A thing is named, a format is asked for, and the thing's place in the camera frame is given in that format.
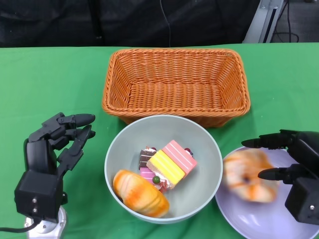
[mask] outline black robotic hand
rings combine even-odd
[[[18,213],[35,222],[58,222],[59,208],[67,203],[63,176],[82,157],[87,139],[94,137],[95,132],[91,131],[90,125],[94,120],[95,116],[90,114],[66,117],[59,113],[25,140],[26,171],[14,191]],[[54,150],[61,150],[71,140],[74,141],[71,147],[56,157]]]
[[[300,223],[319,225],[319,132],[280,130],[242,142],[249,148],[287,148],[298,163],[261,171],[258,177],[292,184],[285,206]]]

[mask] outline yellow cake layer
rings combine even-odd
[[[162,150],[153,155],[149,161],[174,185],[185,176],[184,171]]]

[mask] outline green olive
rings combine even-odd
[[[153,177],[153,183],[155,183],[155,184],[160,183],[160,177],[154,176],[154,177]]]

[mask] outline light green bowl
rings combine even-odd
[[[120,169],[139,173],[139,156],[146,146],[163,148],[171,140],[194,153],[197,166],[164,195],[170,209],[163,218],[151,218],[126,207],[113,190]],[[222,157],[214,138],[200,125],[177,116],[151,116],[124,128],[113,140],[105,158],[105,179],[115,200],[135,217],[150,223],[177,223],[198,213],[214,197],[223,171]]]

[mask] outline toy food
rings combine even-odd
[[[268,203],[276,198],[278,182],[258,178],[258,173],[269,168],[273,166],[263,151],[236,151],[224,160],[224,178],[229,190],[240,198],[250,202]]]
[[[156,154],[156,148],[148,148],[141,150],[140,152],[140,162],[139,162],[139,169],[141,167],[146,167],[146,163],[149,159]]]
[[[147,161],[147,168],[160,178],[162,192],[173,189],[197,165],[192,155],[189,148],[183,149],[172,140]]]
[[[161,188],[161,186],[159,185],[160,178],[157,177],[149,168],[146,168],[146,167],[140,168],[140,175],[143,178],[145,178],[147,181],[149,181],[151,184],[153,184],[157,189]]]
[[[167,179],[167,187],[171,189],[185,176],[183,170],[162,150],[159,150],[147,162],[146,166],[159,178]]]
[[[185,176],[197,165],[197,162],[191,156],[191,151],[187,149],[183,149],[175,140],[172,140],[163,148],[163,152],[184,171]]]
[[[114,177],[113,188],[128,208],[145,216],[159,218],[169,210],[165,196],[136,173],[120,170]]]

